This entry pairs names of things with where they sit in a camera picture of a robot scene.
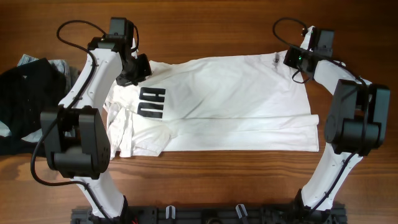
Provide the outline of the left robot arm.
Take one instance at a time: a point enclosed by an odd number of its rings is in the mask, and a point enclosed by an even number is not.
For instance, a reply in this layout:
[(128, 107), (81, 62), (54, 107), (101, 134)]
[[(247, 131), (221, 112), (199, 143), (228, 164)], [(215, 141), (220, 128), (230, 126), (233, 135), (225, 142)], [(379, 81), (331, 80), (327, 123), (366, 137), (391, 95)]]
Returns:
[(47, 182), (37, 175), (37, 150), (30, 162), (32, 177), (50, 187), (78, 185), (91, 205), (84, 211), (86, 223), (134, 222), (126, 197), (108, 172), (111, 146), (101, 111), (113, 83), (138, 85), (151, 74), (147, 56), (137, 54), (138, 46), (133, 22), (111, 18), (109, 32), (82, 48), (87, 61), (75, 85), (56, 108), (40, 115), (42, 137), (37, 146), (44, 147), (48, 166), (65, 181)]

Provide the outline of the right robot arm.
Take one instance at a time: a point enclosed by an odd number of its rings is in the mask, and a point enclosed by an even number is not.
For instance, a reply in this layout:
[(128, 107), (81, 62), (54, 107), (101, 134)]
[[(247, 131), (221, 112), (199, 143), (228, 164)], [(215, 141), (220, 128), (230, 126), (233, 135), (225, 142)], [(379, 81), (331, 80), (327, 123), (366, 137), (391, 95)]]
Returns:
[(331, 59), (334, 32), (304, 27), (301, 46), (290, 45), (284, 64), (308, 74), (331, 94), (326, 118), (325, 149), (310, 180), (299, 190), (292, 218), (325, 222), (337, 192), (363, 157), (385, 139), (390, 89), (353, 74)]

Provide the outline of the white Puma t-shirt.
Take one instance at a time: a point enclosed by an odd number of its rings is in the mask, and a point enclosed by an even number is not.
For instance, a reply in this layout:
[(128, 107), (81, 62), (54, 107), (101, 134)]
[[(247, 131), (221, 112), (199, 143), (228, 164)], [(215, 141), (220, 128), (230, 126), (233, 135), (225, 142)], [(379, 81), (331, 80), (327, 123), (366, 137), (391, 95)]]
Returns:
[(104, 108), (111, 155), (319, 150), (317, 115), (285, 52), (151, 62), (138, 85), (113, 85)]

